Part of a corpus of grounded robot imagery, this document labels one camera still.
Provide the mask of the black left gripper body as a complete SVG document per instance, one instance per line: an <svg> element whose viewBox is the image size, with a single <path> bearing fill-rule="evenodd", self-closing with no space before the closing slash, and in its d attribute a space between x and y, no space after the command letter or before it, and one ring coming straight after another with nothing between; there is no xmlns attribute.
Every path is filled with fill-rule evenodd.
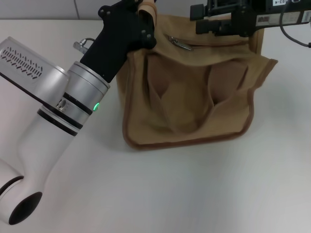
<svg viewBox="0 0 311 233"><path fill-rule="evenodd" d="M127 54L140 49L151 50L156 45L154 34L142 34L141 13L148 12L156 26L156 5L104 5L98 10L103 29L84 54L80 63L110 83L127 60Z"/></svg>

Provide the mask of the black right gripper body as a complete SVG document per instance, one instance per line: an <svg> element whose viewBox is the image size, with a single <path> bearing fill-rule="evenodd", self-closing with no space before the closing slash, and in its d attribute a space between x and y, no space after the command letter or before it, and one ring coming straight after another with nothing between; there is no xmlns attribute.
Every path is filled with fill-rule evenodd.
<svg viewBox="0 0 311 233"><path fill-rule="evenodd" d="M240 36L252 36L260 29L306 24L310 19L309 0L248 0L231 13L231 26Z"/></svg>

